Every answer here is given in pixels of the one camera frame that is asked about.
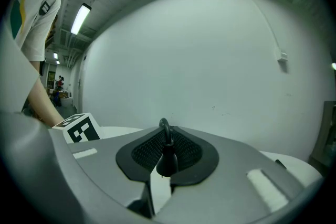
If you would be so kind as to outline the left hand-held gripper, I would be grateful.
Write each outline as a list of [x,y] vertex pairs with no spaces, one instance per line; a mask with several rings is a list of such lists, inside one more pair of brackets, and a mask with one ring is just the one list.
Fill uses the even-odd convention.
[[91,113],[74,114],[52,127],[62,132],[67,144],[100,139],[100,126]]

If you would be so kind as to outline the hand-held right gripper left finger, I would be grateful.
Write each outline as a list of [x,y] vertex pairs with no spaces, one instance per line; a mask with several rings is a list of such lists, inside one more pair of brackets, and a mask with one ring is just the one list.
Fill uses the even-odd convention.
[[131,127],[102,127],[100,140],[68,144],[70,151],[85,173],[105,193],[124,207],[135,200],[146,197],[149,191],[150,201],[156,215],[165,205],[165,178],[156,170],[150,175],[150,187],[143,182],[129,180],[116,163],[118,150],[153,131]]

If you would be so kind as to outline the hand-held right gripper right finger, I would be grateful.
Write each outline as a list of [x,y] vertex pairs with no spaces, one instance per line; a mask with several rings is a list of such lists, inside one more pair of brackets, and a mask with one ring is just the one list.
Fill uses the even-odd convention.
[[194,186],[175,187],[155,216],[161,224],[247,224],[269,214],[267,205],[247,177],[260,169],[289,200],[304,186],[286,168],[255,148],[221,136],[183,128],[212,144],[219,162],[213,173]]

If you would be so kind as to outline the black round cable plug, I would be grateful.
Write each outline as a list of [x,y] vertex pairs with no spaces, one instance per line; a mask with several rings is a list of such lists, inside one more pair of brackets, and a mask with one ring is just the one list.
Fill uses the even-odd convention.
[[162,155],[156,165],[156,171],[162,177],[171,177],[179,171],[174,144],[163,144]]

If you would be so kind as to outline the person's left forearm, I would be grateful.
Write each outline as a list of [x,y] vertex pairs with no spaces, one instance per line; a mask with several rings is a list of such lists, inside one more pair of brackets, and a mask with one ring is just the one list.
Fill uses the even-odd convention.
[[28,101],[37,115],[48,126],[53,127],[64,120],[50,101],[40,77],[34,83],[28,95]]

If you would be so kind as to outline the long ceiling light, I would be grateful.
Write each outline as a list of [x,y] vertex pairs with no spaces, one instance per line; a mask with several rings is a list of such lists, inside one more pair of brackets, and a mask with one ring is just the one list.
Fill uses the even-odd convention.
[[83,3],[80,6],[70,31],[72,34],[77,35],[79,33],[79,30],[90,11],[91,7],[89,5]]

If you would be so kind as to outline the white wall junction box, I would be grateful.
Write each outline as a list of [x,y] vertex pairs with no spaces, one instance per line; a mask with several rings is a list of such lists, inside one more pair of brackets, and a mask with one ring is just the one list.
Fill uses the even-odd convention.
[[275,49],[275,57],[276,57],[276,60],[278,62],[287,62],[288,61],[287,53],[284,50],[280,49],[279,47],[277,47]]

